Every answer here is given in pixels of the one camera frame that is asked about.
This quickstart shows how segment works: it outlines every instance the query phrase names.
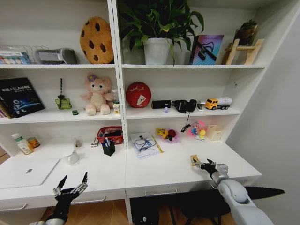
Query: pen holder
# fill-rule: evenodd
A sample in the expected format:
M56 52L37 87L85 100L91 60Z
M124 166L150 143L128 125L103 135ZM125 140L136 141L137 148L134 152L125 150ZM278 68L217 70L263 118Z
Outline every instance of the pen holder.
M111 145L109 147L102 145L102 148L103 148L104 154L106 154L108 156L112 156L112 154L116 151L113 141L111 141Z

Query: yellow toy truck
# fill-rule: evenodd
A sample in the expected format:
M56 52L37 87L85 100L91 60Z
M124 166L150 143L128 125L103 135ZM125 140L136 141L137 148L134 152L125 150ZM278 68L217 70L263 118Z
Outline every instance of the yellow toy truck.
M233 100L229 97L209 98L206 100L205 108L211 110L228 109L232 102Z

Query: drawer handle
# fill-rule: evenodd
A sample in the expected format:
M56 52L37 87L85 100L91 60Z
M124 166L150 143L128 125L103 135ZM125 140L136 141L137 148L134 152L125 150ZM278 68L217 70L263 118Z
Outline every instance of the drawer handle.
M147 194L147 192L145 191L145 196L150 197L150 196L157 196L157 195L171 195L176 193L177 193L177 188L175 188L175 191L172 192L157 193L157 194Z
M104 196L103 199L99 199L99 200L90 200L90 201L82 201L82 202L72 202L71 205L87 204L87 203L100 203L100 202L104 202L105 199L106 199L106 195Z
M0 212L19 211L19 210L24 210L26 207L27 207L27 203L25 203L22 207L19 208L4 209L4 210L0 210Z

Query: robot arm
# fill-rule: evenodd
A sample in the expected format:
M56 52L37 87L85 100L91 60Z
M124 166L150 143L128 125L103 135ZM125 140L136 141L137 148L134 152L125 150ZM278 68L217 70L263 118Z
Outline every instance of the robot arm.
M209 163L194 163L198 168L206 170L214 180L220 194L231 209L232 217L237 225L274 225L269 217L255 206L249 198L247 190L239 182L229 179L228 166L209 160Z
M39 221L30 223L29 225L64 225L67 222L71 202L77 198L88 186L88 172L85 173L81 184L79 184L77 187L62 190L66 179L67 176L65 176L59 182L58 186L53 189L54 197L57 200L53 214L47 218L46 222Z

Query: white box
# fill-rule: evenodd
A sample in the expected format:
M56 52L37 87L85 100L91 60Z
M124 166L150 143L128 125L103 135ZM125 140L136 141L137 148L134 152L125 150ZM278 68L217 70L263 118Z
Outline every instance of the white box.
M206 136L212 141L221 140L223 131L217 125L209 125L207 127Z

